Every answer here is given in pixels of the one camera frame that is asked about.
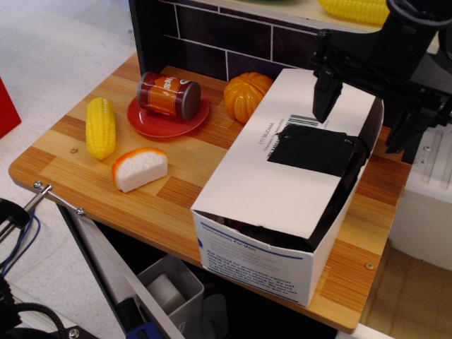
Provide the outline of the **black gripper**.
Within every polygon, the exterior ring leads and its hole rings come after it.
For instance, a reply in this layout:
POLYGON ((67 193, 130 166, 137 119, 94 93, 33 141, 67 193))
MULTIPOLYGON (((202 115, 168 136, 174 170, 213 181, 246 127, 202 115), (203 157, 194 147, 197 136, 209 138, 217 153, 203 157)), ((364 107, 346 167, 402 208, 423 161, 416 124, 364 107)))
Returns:
POLYGON ((324 29, 317 40, 310 67, 317 77, 313 114, 320 123, 343 83, 396 104, 385 106, 385 125, 391 128, 387 153, 401 152, 428 126, 451 122, 451 63, 429 54, 419 33, 324 29), (431 122, 422 110, 433 114, 431 122))

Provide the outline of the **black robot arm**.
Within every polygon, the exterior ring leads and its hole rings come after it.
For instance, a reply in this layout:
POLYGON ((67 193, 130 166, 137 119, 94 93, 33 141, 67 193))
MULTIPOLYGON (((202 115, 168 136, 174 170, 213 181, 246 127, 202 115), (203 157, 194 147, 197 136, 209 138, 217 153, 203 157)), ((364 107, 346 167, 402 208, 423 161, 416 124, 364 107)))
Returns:
POLYGON ((399 153, 429 127, 451 120, 451 66, 428 53, 435 37, 440 54, 451 32, 450 1, 387 1, 389 15, 377 32, 320 30, 311 58, 317 78, 313 114, 323 123, 343 84, 383 100, 396 112, 386 141, 399 153))

